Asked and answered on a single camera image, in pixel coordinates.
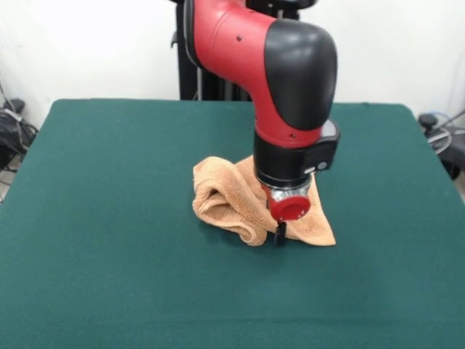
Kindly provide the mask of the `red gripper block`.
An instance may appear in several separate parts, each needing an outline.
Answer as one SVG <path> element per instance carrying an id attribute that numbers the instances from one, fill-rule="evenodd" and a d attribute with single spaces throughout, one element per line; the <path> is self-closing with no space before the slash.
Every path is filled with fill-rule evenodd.
<path id="1" fill-rule="evenodd" d="M 272 188 L 262 185 L 267 200 L 267 208 L 272 218 L 278 222 L 275 229 L 274 245 L 284 246 L 286 243 L 286 221 L 299 220 L 308 213 L 311 207 L 309 199 L 310 184 L 296 188 Z"/>

